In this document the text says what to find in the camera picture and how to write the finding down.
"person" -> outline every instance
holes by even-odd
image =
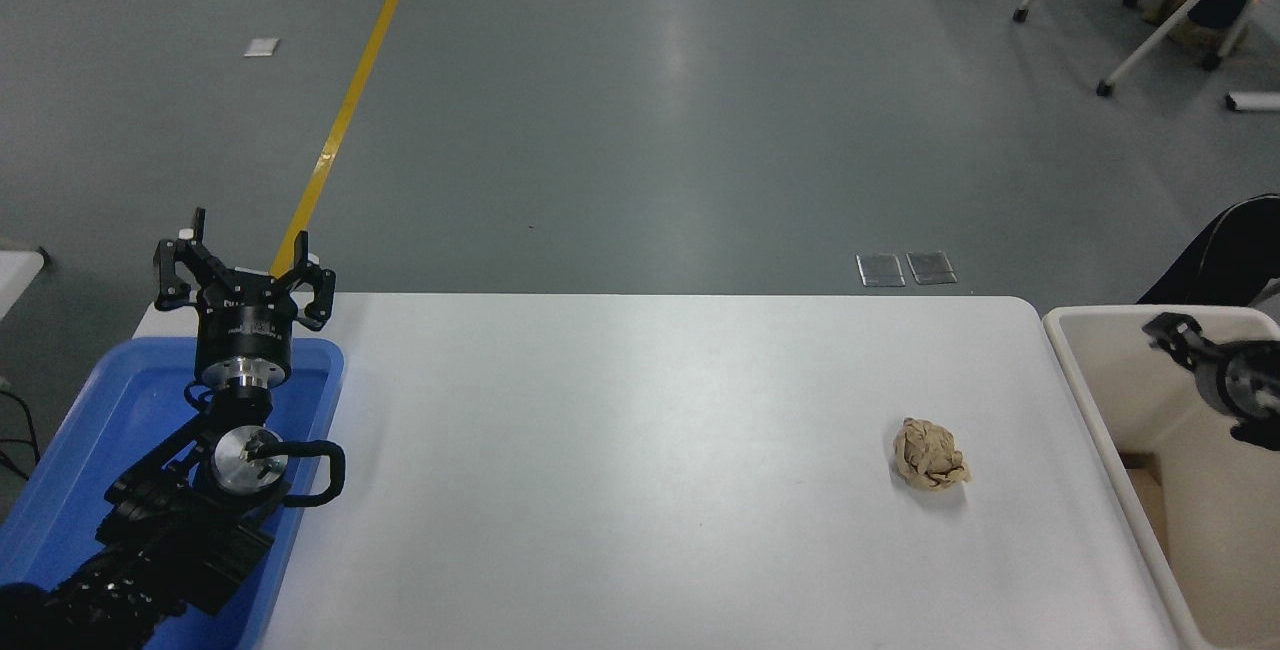
[[[1187,13],[1180,24],[1170,29],[1169,38],[1190,49],[1219,49],[1226,38],[1226,31],[1244,12],[1249,0],[1201,0]],[[1184,0],[1161,0],[1143,13],[1148,24],[1161,26],[1181,6]]]

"gray floor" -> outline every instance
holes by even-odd
[[[44,440],[195,205],[270,264],[380,3],[0,0],[0,235],[56,260],[0,376]],[[855,253],[946,250],[959,284],[877,293],[1132,302],[1276,189],[1280,116],[1221,97],[1280,90],[1280,0],[1212,75],[1166,44],[1111,100],[1137,13],[1016,3],[402,0],[314,248],[343,290],[854,294]]]

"blue plastic tray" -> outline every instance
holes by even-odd
[[[102,549],[93,540],[111,509],[102,493],[192,417],[182,389],[192,379],[195,353],[196,340],[188,337],[141,337],[99,361],[0,528],[0,583],[26,581],[51,590]],[[293,375],[271,392],[274,409],[266,425],[285,440],[326,436],[342,369],[338,345],[294,340]],[[319,462],[292,462],[285,477],[305,493]],[[252,647],[275,605],[301,521],[301,509],[271,514],[264,527],[275,544],[223,612],[210,618],[188,609],[160,623],[147,647]]]

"white object on floor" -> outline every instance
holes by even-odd
[[[0,319],[45,267],[45,257],[32,250],[0,250]]]
[[[1226,93],[1226,107],[1235,113],[1275,113],[1280,111],[1280,93]]]
[[[320,337],[347,489],[265,647],[1178,646],[1020,299],[338,294]],[[908,416],[974,481],[909,489]]]
[[[279,38],[252,38],[248,41],[248,47],[244,49],[244,58],[274,56],[275,47],[279,44],[280,44]]]
[[[1044,328],[1185,646],[1280,646],[1280,453],[1231,439],[1234,418],[1147,345],[1142,326],[1161,312],[1189,313],[1220,344],[1280,339],[1253,308],[1201,305],[1056,308]],[[1157,457],[1167,559],[1117,450]]]

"black chair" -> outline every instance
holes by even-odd
[[[1258,194],[1213,218],[1138,303],[1244,307],[1276,278],[1280,194]]]

